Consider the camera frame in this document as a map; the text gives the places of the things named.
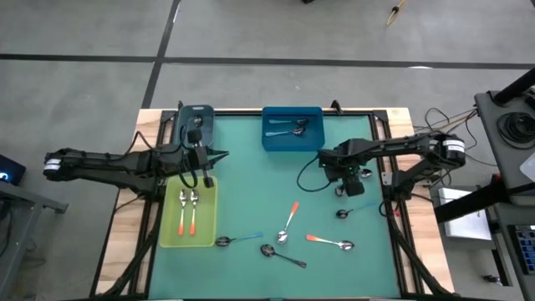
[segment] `blue-handled spoon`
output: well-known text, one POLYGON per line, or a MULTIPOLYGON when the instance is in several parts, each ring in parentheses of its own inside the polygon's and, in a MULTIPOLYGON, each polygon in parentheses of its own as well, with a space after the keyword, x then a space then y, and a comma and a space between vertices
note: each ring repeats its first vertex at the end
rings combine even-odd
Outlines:
POLYGON ((340 209, 338 211, 336 211, 336 217, 337 218, 340 218, 340 219, 345 219, 348 217, 349 213, 352 212, 352 211, 358 211, 360 209, 364 209, 366 207, 370 207, 370 206, 373 206, 375 205, 374 202, 367 202, 366 204, 364 204, 363 206, 361 207, 358 207, 356 209, 351 209, 351 210, 344 210, 344 209, 340 209))
POLYGON ((246 239, 249 239, 249 238, 256 238, 256 237, 263 237, 263 236, 264 236, 264 234, 262 232, 256 232, 254 234, 247 235, 247 236, 244 236, 244 237, 236 237, 236 238, 219 237, 218 239, 216 239, 216 246, 218 246, 218 247, 226 247, 229 244, 231 244, 232 241, 241 241, 241 240, 246 240, 246 239))

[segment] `spoon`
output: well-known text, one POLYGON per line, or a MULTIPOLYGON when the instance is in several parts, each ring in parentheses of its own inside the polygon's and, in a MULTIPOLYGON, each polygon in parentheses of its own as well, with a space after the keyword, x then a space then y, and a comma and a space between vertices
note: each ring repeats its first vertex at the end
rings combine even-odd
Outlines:
POLYGON ((360 177, 365 179, 367 177, 371 177, 373 172, 367 168, 364 168, 362 171, 360 171, 360 177))
POLYGON ((279 125, 279 124, 285 124, 285 123, 294 123, 299 126, 304 126, 308 123, 308 118, 303 118, 300 120, 269 120, 269 123, 272 125, 279 125))
POLYGON ((322 239, 322 238, 319 238, 319 237, 315 237, 314 235, 310 235, 310 234, 307 235, 307 240, 309 240, 311 242, 332 243, 332 244, 335 244, 335 245, 339 246, 344 251, 351 250, 354 247, 354 243, 352 243, 350 241, 331 242, 331 241, 328 241, 328 240, 325 240, 325 239, 322 239))
POLYGON ((201 127, 202 126, 202 116, 196 115, 195 117, 193 117, 193 125, 196 128, 201 127))
POLYGON ((287 135, 287 134, 294 134, 296 136, 300 136, 304 133, 305 131, 305 128, 303 127, 298 127, 297 129, 295 130, 286 130, 284 132, 266 132, 266 137, 273 137, 273 136, 276 136, 276 135, 287 135))
POLYGON ((286 222, 286 227, 284 227, 284 230, 279 232, 277 234, 277 242, 278 243, 285 243, 286 239, 288 239, 288 233, 286 232, 288 230, 288 226, 290 225, 290 222, 292 221, 292 217, 295 214, 295 212, 298 210, 299 202, 295 202, 292 207, 292 211, 290 212, 290 217, 288 218, 288 221, 286 222))
POLYGON ((375 205, 374 202, 368 202, 368 203, 364 204, 363 206, 358 207, 356 209, 351 209, 351 210, 340 209, 340 210, 336 211, 336 217, 340 218, 340 219, 344 219, 344 218, 347 218, 349 213, 352 212, 352 211, 358 211, 360 209, 364 209, 366 207, 370 207, 370 206, 373 206, 373 205, 375 205))
POLYGON ((187 201, 187 194, 184 189, 181 190, 181 194, 178 196, 178 198, 181 200, 181 203, 182 203, 181 224, 178 227, 178 235, 182 236, 184 235, 184 208, 186 207, 186 201, 187 201))
POLYGON ((190 200, 193 204, 193 213, 191 218, 191 227, 190 227, 190 235, 195 235, 195 210, 197 208, 197 203, 199 202, 199 192, 196 189, 191 190, 190 194, 190 200))
POLYGON ((252 235, 248 235, 248 236, 245 236, 245 237, 236 237, 236 238, 229 238, 229 237, 219 237, 218 239, 216 239, 216 246, 218 247, 226 247, 228 246, 229 244, 231 244, 232 241, 240 241, 240 240, 246 240, 246 239, 249 239, 249 238, 255 238, 255 237, 263 237, 263 233, 262 232, 256 232, 252 235))
POLYGON ((277 254, 275 253, 275 248, 271 245, 268 245, 268 244, 265 244, 265 245, 262 245, 260 247, 260 251, 262 251, 262 254, 264 254, 264 256, 266 257, 272 257, 273 255, 277 255, 279 257, 282 257, 292 263, 295 263, 297 264, 299 267, 301 268, 306 268, 307 267, 307 264, 304 263, 304 262, 301 262, 301 261, 298 261, 298 260, 295 260, 295 259, 291 259, 291 258, 287 258, 286 256, 283 256, 281 254, 277 254))

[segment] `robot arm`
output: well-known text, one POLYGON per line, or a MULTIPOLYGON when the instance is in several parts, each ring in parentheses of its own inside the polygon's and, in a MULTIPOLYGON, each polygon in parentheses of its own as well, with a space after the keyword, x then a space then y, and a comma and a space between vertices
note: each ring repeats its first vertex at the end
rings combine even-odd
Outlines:
POLYGON ((325 170, 329 182, 342 180, 338 189, 346 191, 348 196, 364 193, 359 181, 359 167, 371 159, 383 156, 417 154, 423 160, 408 171, 396 171, 392 174, 391 185, 385 196, 391 199, 403 197, 410 199, 414 184, 436 172, 453 170, 465 165, 465 144, 456 135, 432 132, 395 138, 370 141, 366 139, 349 139, 333 150, 318 152, 319 166, 325 170))
POLYGON ((185 172, 192 172, 196 186, 194 171, 202 170, 205 186, 211 187, 213 181, 207 171, 228 152, 195 143, 201 138, 201 132, 193 130, 188 132, 189 141, 194 143, 192 148, 163 145, 124 155, 62 149, 45 156, 43 173, 50 181, 85 179, 130 188, 141 196, 155 191, 156 178, 182 176, 185 172), (213 155, 219 156, 210 160, 208 156, 213 155))

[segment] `spoon head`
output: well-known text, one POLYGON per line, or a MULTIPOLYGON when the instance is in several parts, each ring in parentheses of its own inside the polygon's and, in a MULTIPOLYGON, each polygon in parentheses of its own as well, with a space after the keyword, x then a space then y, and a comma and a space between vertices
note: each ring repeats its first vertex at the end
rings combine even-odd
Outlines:
POLYGON ((287 239, 288 239, 288 234, 286 233, 286 231, 281 231, 277 234, 278 243, 285 243, 287 239))
POLYGON ((193 125, 195 127, 201 127, 202 126, 202 116, 197 115, 193 118, 193 125))
POLYGON ((231 243, 231 239, 229 237, 219 237, 216 239, 216 246, 218 247, 226 247, 231 243))
POLYGON ((199 192, 197 189, 192 189, 190 194, 190 200, 192 202, 198 202, 199 201, 199 192))
POLYGON ((185 200, 187 200, 187 194, 186 194, 186 191, 184 189, 181 190, 181 194, 180 196, 178 197, 182 202, 184 202, 185 200))
POLYGON ((371 177, 373 172, 367 168, 364 168, 362 171, 360 171, 360 177, 365 179, 367 177, 371 177))
POLYGON ((303 127, 298 127, 297 129, 293 130, 294 135, 302 135, 306 129, 303 127))
POLYGON ((340 209, 340 210, 336 211, 336 217, 337 218, 344 219, 344 218, 347 218, 348 215, 349 215, 349 212, 347 210, 340 209))
POLYGON ((297 121, 295 121, 295 123, 297 125, 299 125, 299 126, 304 126, 304 125, 306 125, 308 123, 308 119, 305 118, 305 119, 297 120, 297 121))
POLYGON ((275 255, 275 248, 271 245, 265 244, 260 247, 260 251, 262 251, 262 254, 266 257, 272 257, 275 255))
POLYGON ((354 243, 350 241, 341 241, 340 242, 340 248, 344 251, 351 250, 354 247, 354 243))

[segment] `black cable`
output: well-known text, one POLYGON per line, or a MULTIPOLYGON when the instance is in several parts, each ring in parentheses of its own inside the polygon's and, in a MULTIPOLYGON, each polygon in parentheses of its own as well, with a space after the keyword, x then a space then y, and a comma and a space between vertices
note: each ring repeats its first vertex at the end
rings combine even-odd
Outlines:
POLYGON ((301 186, 301 184, 299 184, 299 179, 301 178, 301 175, 303 174, 304 170, 307 169, 308 166, 310 166, 314 161, 316 161, 317 159, 319 159, 319 156, 315 156, 309 163, 307 163, 302 169, 301 171, 299 172, 298 174, 298 179, 297 179, 297 183, 298 183, 298 187, 301 188, 302 191, 306 191, 306 192, 318 192, 318 191, 322 191, 323 189, 329 187, 331 185, 331 182, 327 183, 327 185, 321 187, 321 188, 317 188, 317 189, 307 189, 307 188, 304 188, 301 186))
POLYGON ((444 114, 444 112, 442 112, 441 110, 439 110, 439 109, 437 109, 437 108, 430 108, 430 109, 427 110, 427 112, 425 113, 425 117, 424 117, 424 119, 425 119, 425 124, 427 125, 427 127, 429 128, 429 130, 433 130, 433 127, 429 124, 429 120, 428 120, 427 118, 428 118, 428 116, 429 116, 429 113, 430 113, 431 111, 433 111, 433 110, 436 111, 436 112, 438 112, 438 113, 440 113, 440 114, 442 114, 442 116, 444 116, 444 117, 446 118, 446 120, 447 120, 448 123, 450 122, 450 117, 448 117, 446 114, 444 114))
POLYGON ((470 146, 470 147, 467 147, 467 148, 466 148, 466 151, 469 151, 469 150, 471 150, 471 149, 473 149, 474 147, 477 146, 477 139, 476 139, 476 137, 471 133, 470 129, 468 128, 468 120, 471 119, 472 117, 470 117, 470 118, 466 118, 466 120, 465 120, 465 127, 466 127, 466 131, 468 132, 468 135, 470 135, 471 138, 474 140, 474 145, 472 145, 472 146, 470 146))
MULTIPOLYGON (((437 121, 437 122, 435 122, 435 123, 432 123, 431 126, 433 126, 433 125, 438 125, 438 124, 440 124, 441 122, 447 121, 447 120, 449 120, 449 119, 451 119, 451 118, 455 118, 455 117, 457 117, 457 116, 461 116, 461 115, 466 114, 466 113, 468 113, 468 112, 471 112, 471 111, 473 111, 473 110, 474 110, 474 109, 466 110, 466 111, 461 112, 461 113, 459 113, 459 114, 453 115, 452 117, 448 117, 448 118, 446 118, 446 119, 439 120, 439 121, 437 121)), ((419 131, 424 130, 424 129, 429 129, 428 126, 421 126, 421 125, 414 125, 413 127, 418 127, 418 128, 420 128, 419 130, 415 130, 415 132, 419 132, 419 131)))
POLYGON ((132 139, 132 142, 130 143, 130 146, 128 146, 128 149, 126 149, 125 153, 122 156, 120 156, 119 158, 110 159, 110 161, 118 161, 118 160, 124 159, 130 153, 130 151, 132 151, 132 148, 134 147, 135 142, 137 141, 138 137, 141 137, 141 139, 143 140, 145 145, 147 145, 147 147, 150 150, 153 149, 152 145, 150 145, 150 143, 147 141, 147 139, 143 136, 143 133, 141 133, 140 131, 137 130, 135 132, 135 134, 134 134, 134 139, 132 139))
POLYGON ((184 178, 181 172, 178 173, 178 176, 181 178, 182 184, 184 184, 184 186, 190 189, 197 187, 198 180, 197 180, 197 174, 195 173, 195 171, 191 171, 191 177, 193 178, 193 185, 190 185, 188 184, 188 182, 186 182, 186 179, 184 178))
MULTIPOLYGON (((475 115, 477 114, 477 112, 475 110, 473 110, 466 118, 465 118, 465 122, 464 124, 467 126, 467 123, 468 123, 468 120, 472 119, 475 115)), ((454 127, 452 127, 451 129, 449 129, 446 133, 447 134, 450 134, 452 131, 456 130, 459 126, 462 125, 462 122, 455 125, 454 127)))
POLYGON ((131 203, 133 203, 133 202, 139 200, 140 197, 141 197, 141 196, 137 196, 135 199, 130 200, 130 201, 127 201, 127 202, 124 203, 124 204, 121 204, 119 207, 115 208, 114 213, 116 213, 120 208, 125 207, 125 206, 128 206, 129 204, 131 204, 131 203))
POLYGON ((535 146, 535 119, 527 113, 506 113, 498 118, 496 127, 502 140, 514 149, 529 150, 535 146))
MULTIPOLYGON (((384 206, 386 206, 386 203, 387 201, 382 201, 380 204, 379 204, 379 214, 382 216, 382 217, 387 217, 386 216, 386 211, 385 213, 383 213, 383 211, 381 210, 381 208, 383 208, 384 206)), ((395 208, 393 211, 398 211, 400 209, 400 202, 396 202, 395 204, 395 208)))
POLYGON ((478 162, 478 163, 481 163, 483 165, 486 165, 486 166, 493 166, 493 167, 498 167, 498 165, 496 164, 492 164, 492 163, 487 163, 487 162, 483 162, 483 161, 479 161, 478 159, 474 158, 473 156, 470 156, 468 154, 465 154, 465 156, 467 156, 468 158, 474 160, 475 162, 478 162))
POLYGON ((435 202, 435 201, 431 200, 431 199, 430 199, 429 197, 427 197, 427 196, 422 196, 422 195, 419 195, 419 194, 414 193, 414 192, 412 192, 411 195, 412 195, 412 196, 419 197, 419 198, 422 198, 422 199, 427 200, 427 201, 429 201, 429 202, 435 202))

